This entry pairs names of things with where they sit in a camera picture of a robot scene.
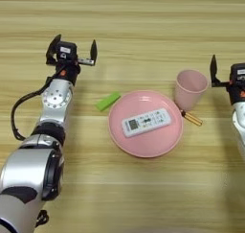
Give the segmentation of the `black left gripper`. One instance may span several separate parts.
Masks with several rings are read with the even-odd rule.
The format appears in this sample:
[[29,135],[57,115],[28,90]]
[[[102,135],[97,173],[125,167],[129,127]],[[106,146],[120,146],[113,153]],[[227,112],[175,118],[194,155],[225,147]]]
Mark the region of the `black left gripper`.
[[61,35],[57,35],[50,43],[46,52],[46,63],[56,64],[56,78],[62,79],[75,84],[77,81],[78,74],[81,71],[81,65],[94,66],[98,56],[97,42],[94,39],[91,45],[90,58],[84,59],[79,58],[76,61],[62,60],[56,63],[54,54],[56,53],[56,46],[61,40]]

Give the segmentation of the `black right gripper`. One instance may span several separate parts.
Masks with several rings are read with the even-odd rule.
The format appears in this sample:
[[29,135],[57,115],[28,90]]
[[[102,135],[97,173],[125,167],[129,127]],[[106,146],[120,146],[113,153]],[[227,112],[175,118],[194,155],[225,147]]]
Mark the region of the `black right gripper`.
[[[220,80],[216,77],[217,73],[217,63],[216,57],[212,56],[210,64],[210,73],[212,80],[212,87],[218,87],[220,85]],[[245,102],[245,84],[237,84],[234,82],[222,82],[222,87],[225,87],[230,96],[230,102],[232,105]]]

